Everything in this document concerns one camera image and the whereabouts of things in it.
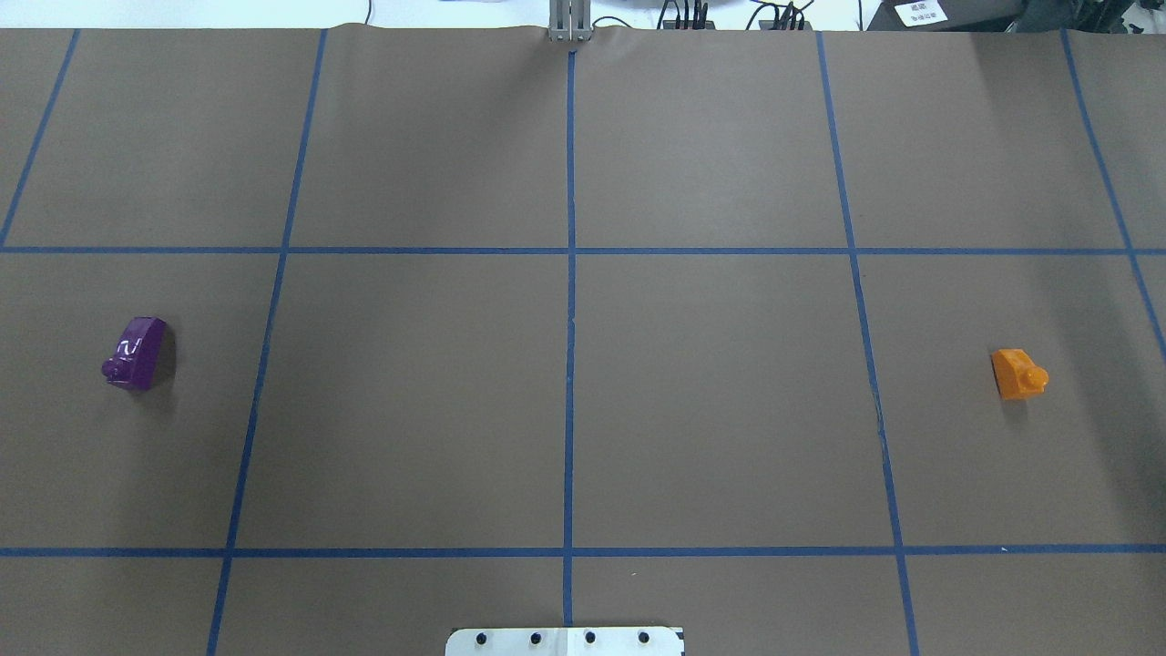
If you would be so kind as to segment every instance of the toy piece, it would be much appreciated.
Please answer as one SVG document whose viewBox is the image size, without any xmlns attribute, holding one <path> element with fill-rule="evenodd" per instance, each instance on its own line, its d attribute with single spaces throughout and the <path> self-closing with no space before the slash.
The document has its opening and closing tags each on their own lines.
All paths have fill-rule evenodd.
<svg viewBox="0 0 1166 656">
<path fill-rule="evenodd" d="M 101 365 L 105 382 L 127 390 L 148 390 L 154 381 L 154 366 L 157 365 L 164 333 L 166 320 L 135 316 L 121 333 L 113 358 Z"/>
<path fill-rule="evenodd" d="M 1048 372 L 1033 364 L 1021 350 L 1000 350 L 992 354 L 996 386 L 1004 401 L 1023 401 L 1045 394 Z"/>
</svg>

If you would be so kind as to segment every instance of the grid line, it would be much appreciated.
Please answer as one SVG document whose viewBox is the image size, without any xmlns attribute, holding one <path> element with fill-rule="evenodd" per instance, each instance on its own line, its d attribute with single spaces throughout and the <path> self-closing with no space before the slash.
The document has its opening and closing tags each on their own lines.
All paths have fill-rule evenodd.
<svg viewBox="0 0 1166 656">
<path fill-rule="evenodd" d="M 1009 248 L 957 246 L 857 246 L 859 255 L 943 256 L 1138 256 L 1166 248 Z M 280 254 L 281 246 L 0 246 L 12 254 Z M 563 246 L 289 246 L 289 255 L 568 255 Z M 849 255 L 845 246 L 576 246 L 578 256 L 603 255 Z"/>
<path fill-rule="evenodd" d="M 33 162 L 36 161 L 36 151 L 41 149 L 41 139 L 44 137 L 44 131 L 49 127 L 49 118 L 52 115 L 52 108 L 57 105 L 61 87 L 64 86 L 65 75 L 69 72 L 69 63 L 72 62 L 73 52 L 77 50 L 78 38 L 80 38 L 80 29 L 75 29 L 72 36 L 69 38 L 69 48 L 65 49 L 64 59 L 61 61 L 57 79 L 52 83 L 49 101 L 45 103 L 44 112 L 41 113 L 41 122 L 36 126 L 36 134 L 33 135 L 33 143 L 28 148 L 24 167 L 20 169 L 20 178 L 16 181 L 16 188 L 12 192 L 12 200 L 8 202 L 8 212 L 3 217 L 3 225 L 0 226 L 0 246 L 3 246 L 3 242 L 8 239 L 8 231 L 12 230 L 12 223 L 16 218 L 16 207 L 20 206 L 20 197 L 24 193 L 24 184 L 28 183 L 28 176 L 33 172 Z"/>
<path fill-rule="evenodd" d="M 1114 189 L 1114 181 L 1109 177 L 1109 167 L 1105 165 L 1105 157 L 1101 153 L 1101 143 L 1097 142 L 1097 134 L 1094 132 L 1093 120 L 1089 118 L 1086 96 L 1081 91 L 1081 78 L 1077 76 L 1077 65 L 1073 58 L 1073 47 L 1069 44 L 1069 33 L 1065 28 L 1061 28 L 1061 47 L 1065 50 L 1065 63 L 1069 66 L 1069 78 L 1073 80 L 1073 93 L 1077 99 L 1077 110 L 1081 112 L 1081 124 L 1086 129 L 1086 136 L 1089 139 L 1089 147 L 1093 149 L 1094 158 L 1097 161 L 1097 171 L 1101 174 L 1102 184 L 1105 186 L 1109 206 L 1114 210 L 1114 220 L 1117 221 L 1117 230 L 1122 233 L 1122 242 L 1125 244 L 1125 254 L 1130 259 L 1130 269 L 1133 271 L 1133 280 L 1138 284 L 1138 292 L 1142 294 L 1142 302 L 1146 306 L 1146 315 L 1150 318 L 1150 326 L 1154 332 L 1154 340 L 1158 341 L 1158 353 L 1166 361 L 1166 339 L 1164 339 L 1161 325 L 1158 323 L 1158 312 L 1154 311 L 1154 303 L 1150 299 L 1150 289 L 1146 287 L 1146 280 L 1142 276 L 1142 266 L 1138 264 L 1138 254 L 1133 248 L 1133 239 L 1130 238 L 1130 230 L 1125 225 L 1122 205 L 1117 202 L 1117 191 Z"/>
<path fill-rule="evenodd" d="M 575 50 L 567 54 L 567 361 L 563 422 L 563 626 L 573 623 L 575 546 Z"/>
<path fill-rule="evenodd" d="M 1164 543 L 1066 544 L 939 544 L 939 545 L 836 545 L 836 546 L 576 546 L 574 558 L 838 558 L 863 556 L 1030 556 L 1164 553 Z M 220 559 L 226 549 L 134 546 L 9 546 L 0 558 L 175 558 Z M 557 546 L 493 548 L 237 548 L 232 558 L 274 560 L 343 559 L 449 559 L 449 558 L 562 558 Z"/>
<path fill-rule="evenodd" d="M 919 656 L 919 637 L 915 632 L 915 611 L 911 599 L 911 580 L 907 576 L 907 558 L 902 551 L 902 528 L 899 524 L 899 502 L 894 493 L 894 473 L 891 468 L 891 447 L 886 440 L 886 423 L 883 419 L 883 400 L 878 389 L 878 371 L 874 367 L 874 347 L 871 344 L 870 322 L 866 317 L 866 297 L 863 294 L 862 270 L 858 267 L 858 247 L 855 242 L 855 226 L 850 217 L 850 198 L 847 193 L 847 176 L 842 165 L 842 144 L 834 114 L 834 94 L 830 92 L 830 71 L 826 63 L 826 41 L 822 33 L 814 33 L 817 41 L 817 61 L 822 72 L 822 93 L 826 100 L 826 120 L 830 128 L 830 148 L 834 151 L 834 172 L 838 183 L 838 199 L 842 206 L 842 223 L 847 232 L 847 248 L 850 256 L 850 277 L 855 287 L 855 303 L 858 310 L 858 326 L 863 338 L 866 359 L 866 378 L 874 401 L 874 416 L 879 445 L 883 450 L 883 485 L 886 488 L 886 508 L 891 517 L 891 537 L 894 541 L 894 562 L 899 573 L 899 594 L 902 600 L 902 616 L 907 629 L 907 648 L 911 656 Z"/>
<path fill-rule="evenodd" d="M 251 451 L 255 443 L 255 428 L 259 424 L 259 402 L 264 394 L 264 381 L 267 376 L 267 362 L 272 351 L 272 331 L 275 325 L 275 312 L 280 304 L 280 291 L 283 287 L 283 271 L 287 268 L 288 247 L 292 244 L 292 228 L 295 224 L 296 203 L 300 198 L 300 178 L 303 175 L 303 161 L 308 155 L 308 136 L 311 132 L 311 118 L 316 106 L 316 90 L 319 87 L 319 70 L 324 61 L 324 47 L 328 43 L 328 30 L 319 30 L 316 45 L 316 64 L 311 73 L 311 86 L 308 90 L 308 106 L 303 115 L 303 129 L 300 134 L 300 151 L 296 156 L 295 172 L 292 177 L 292 192 L 288 197 L 287 218 L 283 221 L 283 242 L 280 245 L 280 260 L 275 267 L 275 280 L 272 283 L 272 301 L 267 308 L 267 324 L 264 327 L 264 343 L 259 353 L 259 368 L 255 374 L 255 388 L 251 397 L 251 415 L 247 419 L 247 435 L 243 443 L 243 457 L 239 461 L 239 478 L 234 488 L 234 502 L 231 506 L 231 522 L 227 527 L 226 552 L 223 555 L 223 566 L 219 572 L 218 592 L 215 595 L 215 612 L 211 616 L 210 634 L 206 637 L 206 655 L 213 656 L 218 647 L 219 628 L 223 625 L 223 609 L 226 605 L 227 586 L 231 583 L 231 564 L 236 541 L 239 537 L 239 516 L 243 513 L 243 498 L 247 488 L 247 472 L 251 466 Z"/>
</svg>

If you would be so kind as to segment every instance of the table surface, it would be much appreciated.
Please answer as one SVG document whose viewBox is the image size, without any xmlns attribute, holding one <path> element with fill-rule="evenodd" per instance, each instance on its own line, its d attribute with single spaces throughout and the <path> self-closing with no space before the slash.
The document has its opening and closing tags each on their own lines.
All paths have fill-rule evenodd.
<svg viewBox="0 0 1166 656">
<path fill-rule="evenodd" d="M 1166 651 L 1166 40 L 689 36 L 3 33 L 0 651 Z"/>
</svg>

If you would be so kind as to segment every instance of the orange toy block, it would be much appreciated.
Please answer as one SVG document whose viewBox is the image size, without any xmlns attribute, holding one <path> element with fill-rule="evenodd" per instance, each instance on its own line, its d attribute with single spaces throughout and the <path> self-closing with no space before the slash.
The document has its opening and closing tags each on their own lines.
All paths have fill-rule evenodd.
<svg viewBox="0 0 1166 656">
<path fill-rule="evenodd" d="M 1048 372 L 1033 364 L 1021 350 L 1000 350 L 992 354 L 996 386 L 1004 401 L 1023 401 L 1045 394 Z"/>
</svg>

